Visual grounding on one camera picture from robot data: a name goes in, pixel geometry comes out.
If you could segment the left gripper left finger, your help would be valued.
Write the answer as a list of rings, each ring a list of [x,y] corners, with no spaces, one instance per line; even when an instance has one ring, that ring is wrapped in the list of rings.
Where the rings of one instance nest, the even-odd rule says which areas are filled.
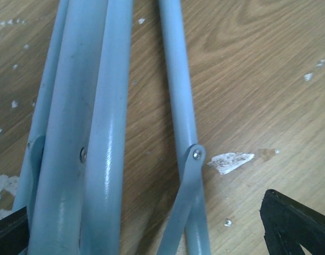
[[[29,243],[27,208],[0,220],[0,254],[19,254]]]

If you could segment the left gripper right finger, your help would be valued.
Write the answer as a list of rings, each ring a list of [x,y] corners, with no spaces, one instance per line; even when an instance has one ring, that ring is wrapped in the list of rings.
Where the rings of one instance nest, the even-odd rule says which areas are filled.
[[[268,189],[260,216],[269,254],[325,254],[325,215]]]

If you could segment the light blue music stand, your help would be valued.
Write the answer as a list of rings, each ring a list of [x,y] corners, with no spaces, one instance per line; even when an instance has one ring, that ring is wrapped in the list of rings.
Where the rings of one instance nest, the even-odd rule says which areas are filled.
[[[60,1],[13,209],[28,254],[118,254],[133,1]],[[210,254],[179,1],[160,1],[180,187],[158,254]]]

